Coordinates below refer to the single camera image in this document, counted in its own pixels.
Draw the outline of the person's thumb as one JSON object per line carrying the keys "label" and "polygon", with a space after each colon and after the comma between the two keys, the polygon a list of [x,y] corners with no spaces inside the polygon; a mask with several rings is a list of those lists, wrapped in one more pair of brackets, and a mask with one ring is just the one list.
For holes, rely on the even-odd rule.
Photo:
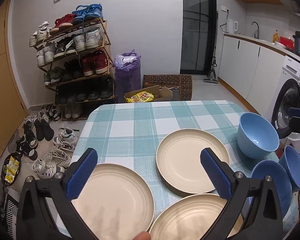
{"label": "person's thumb", "polygon": [[142,231],[136,235],[132,240],[151,240],[151,236],[148,232]]}

